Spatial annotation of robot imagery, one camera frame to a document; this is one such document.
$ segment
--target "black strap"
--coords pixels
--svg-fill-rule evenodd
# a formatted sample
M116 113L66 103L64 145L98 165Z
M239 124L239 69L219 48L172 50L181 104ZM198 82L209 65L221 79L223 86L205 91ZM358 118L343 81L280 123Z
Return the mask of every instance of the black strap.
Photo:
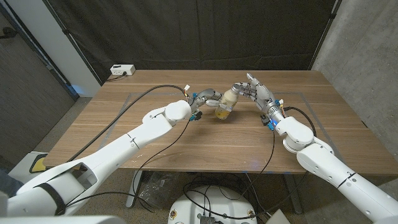
M67 209L67 205L63 202L61 195L48 183L39 184L36 187L41 187L45 190L54 200L55 204L57 205L57 210L55 211L54 215L63 215L65 214L65 210Z

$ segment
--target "wooden table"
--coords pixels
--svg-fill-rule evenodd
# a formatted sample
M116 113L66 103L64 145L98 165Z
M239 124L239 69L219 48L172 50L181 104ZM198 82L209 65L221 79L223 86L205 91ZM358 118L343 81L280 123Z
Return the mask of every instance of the wooden table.
M336 154L360 174L396 175L398 163L326 78L316 71L250 71L265 84L284 106L306 112L315 123L318 137L334 148ZM131 77L105 83L79 117L69 127L44 160L56 166L81 149L96 136L129 102L142 92L161 84L184 87L188 93L206 88L225 92L235 82L247 82L246 71L208 70L138 70ZM142 123L142 117L155 108L184 99L174 88L160 88L139 100L116 125L93 143L81 156L87 156ZM202 106L202 119L191 122L172 147L155 157L143 170L201 172L259 172L272 149L272 131L263 126L255 104L239 97L228 119L216 118L214 108ZM303 124L307 120L289 111ZM121 167L138 169L150 156L172 143L186 122L130 158ZM283 145L276 134L275 151L265 173L303 174L295 154Z

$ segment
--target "dark backdrop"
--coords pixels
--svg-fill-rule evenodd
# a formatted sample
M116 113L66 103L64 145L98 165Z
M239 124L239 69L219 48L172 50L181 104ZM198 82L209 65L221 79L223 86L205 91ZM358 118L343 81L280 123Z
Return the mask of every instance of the dark backdrop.
M335 0L49 3L103 83L118 63L137 69L306 70Z

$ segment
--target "round white base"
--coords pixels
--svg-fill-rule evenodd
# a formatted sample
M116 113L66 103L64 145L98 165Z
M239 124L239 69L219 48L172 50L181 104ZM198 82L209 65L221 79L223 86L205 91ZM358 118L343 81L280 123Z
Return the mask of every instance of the round white base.
M247 217L250 215L250 212L253 212L253 206L244 198L241 197L239 200L230 200L228 198L239 198L240 194L237 192L227 189L226 187L218 187L218 186L201 186L195 188L195 190L205 193L206 196L210 200L209 201L205 196L198 192L190 191L187 192L187 195L195 201L197 204L205 207L212 212L216 212L219 214L226 214L230 217ZM175 218L170 217L170 213L174 211L177 213ZM203 209L196 206L193 202L191 202L185 195L181 196L177 201L174 202L170 209L169 213L169 221L168 224L200 224L200 217L203 216ZM209 216L209 212L205 211L205 216ZM215 221L221 221L224 224L256 224L257 219L244 219L244 220L234 220L230 218L223 218L222 216L211 214L211 217L215 217Z

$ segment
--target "wall outlet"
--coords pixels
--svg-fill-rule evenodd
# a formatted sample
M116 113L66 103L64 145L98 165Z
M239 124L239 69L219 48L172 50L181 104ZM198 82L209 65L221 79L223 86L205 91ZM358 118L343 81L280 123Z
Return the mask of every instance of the wall outlet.
M126 75L132 75L135 71L134 65L113 65L111 67L112 75L123 75L124 72L127 72Z

